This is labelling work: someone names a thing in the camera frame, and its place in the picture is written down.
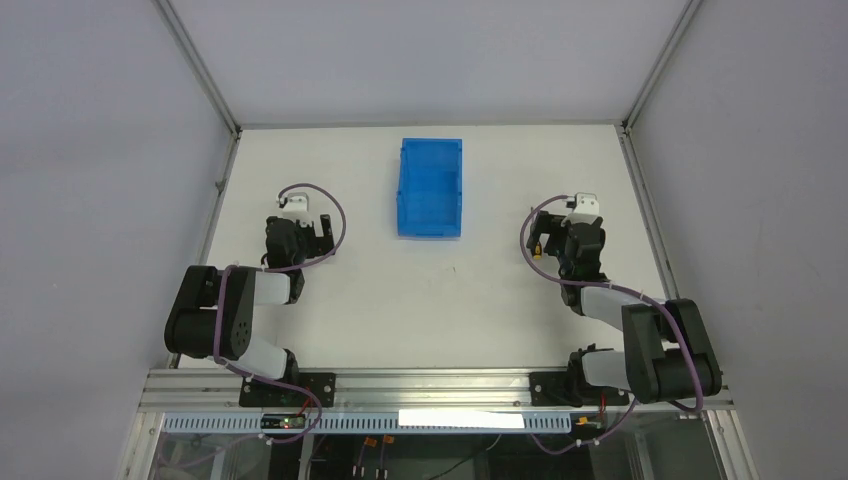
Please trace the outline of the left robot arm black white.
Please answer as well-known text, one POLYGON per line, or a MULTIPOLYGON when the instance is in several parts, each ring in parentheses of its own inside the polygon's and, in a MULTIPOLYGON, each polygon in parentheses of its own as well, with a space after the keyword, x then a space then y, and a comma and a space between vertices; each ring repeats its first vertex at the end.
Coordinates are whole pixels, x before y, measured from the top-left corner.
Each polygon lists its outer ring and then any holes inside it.
POLYGON ((167 350, 219 361, 249 375, 298 385, 296 355, 253 334, 254 310, 293 305, 305 286, 302 266, 335 246, 332 220, 270 216, 264 270, 210 265, 187 268, 164 330, 167 350))

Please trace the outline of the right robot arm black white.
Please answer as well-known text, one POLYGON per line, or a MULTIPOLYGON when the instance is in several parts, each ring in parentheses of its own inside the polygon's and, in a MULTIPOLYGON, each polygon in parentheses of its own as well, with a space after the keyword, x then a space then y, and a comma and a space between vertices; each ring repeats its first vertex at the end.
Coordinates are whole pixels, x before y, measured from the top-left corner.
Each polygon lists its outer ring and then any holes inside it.
POLYGON ((529 216, 522 232, 528 260, 557 260, 553 279, 566 307, 612 326, 623 339, 622 350, 591 344, 571 353, 560 379, 541 387, 547 402, 598 405, 622 390, 642 404, 681 405, 721 391, 722 372, 697 304, 631 292, 602 272, 601 218, 576 221, 542 210, 529 216))

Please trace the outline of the aluminium frame rail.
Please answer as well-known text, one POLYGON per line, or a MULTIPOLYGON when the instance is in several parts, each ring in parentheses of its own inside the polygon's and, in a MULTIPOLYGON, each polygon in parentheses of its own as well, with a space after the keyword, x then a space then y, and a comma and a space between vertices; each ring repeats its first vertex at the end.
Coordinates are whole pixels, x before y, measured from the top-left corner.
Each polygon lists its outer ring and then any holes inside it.
MULTIPOLYGON (((568 406, 534 407, 528 374, 560 369, 310 369, 337 375, 335 403, 329 413, 392 412, 407 408, 474 410, 565 410, 568 406)), ((242 408, 242 379, 224 369, 159 369, 149 372, 142 390, 142 412, 236 412, 288 408, 242 408)))

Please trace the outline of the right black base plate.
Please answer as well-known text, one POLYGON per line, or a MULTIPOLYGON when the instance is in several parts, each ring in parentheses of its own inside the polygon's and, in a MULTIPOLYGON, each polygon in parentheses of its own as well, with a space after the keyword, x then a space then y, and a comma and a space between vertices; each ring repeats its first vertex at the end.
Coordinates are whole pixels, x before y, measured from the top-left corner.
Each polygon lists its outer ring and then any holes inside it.
POLYGON ((627 406, 629 397, 612 387, 593 386, 567 370, 534 371, 528 374, 534 407, 627 406))

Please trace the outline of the small circuit board with LEDs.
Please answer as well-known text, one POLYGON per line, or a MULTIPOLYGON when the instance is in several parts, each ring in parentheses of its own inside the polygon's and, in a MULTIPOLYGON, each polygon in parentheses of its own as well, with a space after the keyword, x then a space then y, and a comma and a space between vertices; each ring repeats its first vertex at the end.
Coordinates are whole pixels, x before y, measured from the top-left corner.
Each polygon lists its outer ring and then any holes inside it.
POLYGON ((262 430, 302 430, 307 426, 307 419, 303 414, 268 414, 260 421, 262 430))

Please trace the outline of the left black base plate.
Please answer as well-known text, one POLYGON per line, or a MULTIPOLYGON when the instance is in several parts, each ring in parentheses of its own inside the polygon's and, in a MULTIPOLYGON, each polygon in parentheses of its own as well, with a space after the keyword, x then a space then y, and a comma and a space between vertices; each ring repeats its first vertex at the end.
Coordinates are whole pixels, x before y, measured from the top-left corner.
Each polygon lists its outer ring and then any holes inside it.
MULTIPOLYGON (((335 403, 337 375, 329 371, 301 372, 297 386, 311 391, 321 406, 331 408, 335 403)), ((242 408, 301 407, 310 397, 299 391, 272 386, 266 382, 242 381, 238 405, 242 408)))

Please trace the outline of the blue plastic bin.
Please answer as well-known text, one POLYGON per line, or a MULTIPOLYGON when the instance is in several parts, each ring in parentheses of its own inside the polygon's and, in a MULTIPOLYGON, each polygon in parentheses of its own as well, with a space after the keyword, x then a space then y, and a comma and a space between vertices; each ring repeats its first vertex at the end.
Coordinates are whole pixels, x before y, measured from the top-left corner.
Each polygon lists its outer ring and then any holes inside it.
POLYGON ((463 142, 405 138, 396 193, 397 233, 405 238, 461 236, 463 142))

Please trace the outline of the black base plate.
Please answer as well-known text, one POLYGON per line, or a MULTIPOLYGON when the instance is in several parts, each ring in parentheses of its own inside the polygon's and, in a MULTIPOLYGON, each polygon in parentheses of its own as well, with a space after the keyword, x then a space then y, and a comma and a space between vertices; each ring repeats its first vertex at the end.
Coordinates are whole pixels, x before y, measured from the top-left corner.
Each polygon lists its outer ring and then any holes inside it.
MULTIPOLYGON (((337 375, 329 371, 301 372, 297 386, 311 391, 321 406, 331 408, 335 403, 337 375)), ((242 381, 238 405, 242 408, 301 407, 310 397, 299 391, 272 386, 266 382, 242 381)))
POLYGON ((627 406, 629 397, 612 387, 593 386, 567 370, 534 371, 528 374, 534 407, 627 406))

